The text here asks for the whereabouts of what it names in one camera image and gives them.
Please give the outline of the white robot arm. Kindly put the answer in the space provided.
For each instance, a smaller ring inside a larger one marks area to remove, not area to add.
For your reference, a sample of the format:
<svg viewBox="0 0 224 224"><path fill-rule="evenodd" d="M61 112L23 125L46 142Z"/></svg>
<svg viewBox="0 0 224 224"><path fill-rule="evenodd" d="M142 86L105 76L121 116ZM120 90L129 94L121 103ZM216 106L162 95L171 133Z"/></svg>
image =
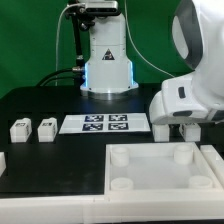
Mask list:
<svg viewBox="0 0 224 224"><path fill-rule="evenodd" d="M118 4L83 1L84 11L96 18L81 91L102 98L136 89L132 62L126 56L125 19L115 14ZM150 121L155 125L224 121L224 0L181 0L172 37L192 72L162 83L149 107Z"/></svg>

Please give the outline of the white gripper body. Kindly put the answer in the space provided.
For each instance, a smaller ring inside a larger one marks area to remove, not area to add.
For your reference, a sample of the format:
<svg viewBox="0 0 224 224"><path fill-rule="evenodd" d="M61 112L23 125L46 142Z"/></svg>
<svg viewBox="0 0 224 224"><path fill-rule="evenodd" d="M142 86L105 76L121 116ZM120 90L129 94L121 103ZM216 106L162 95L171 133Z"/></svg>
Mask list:
<svg viewBox="0 0 224 224"><path fill-rule="evenodd" d="M154 125L224 122L224 96L195 81L194 72L165 80L149 106Z"/></svg>

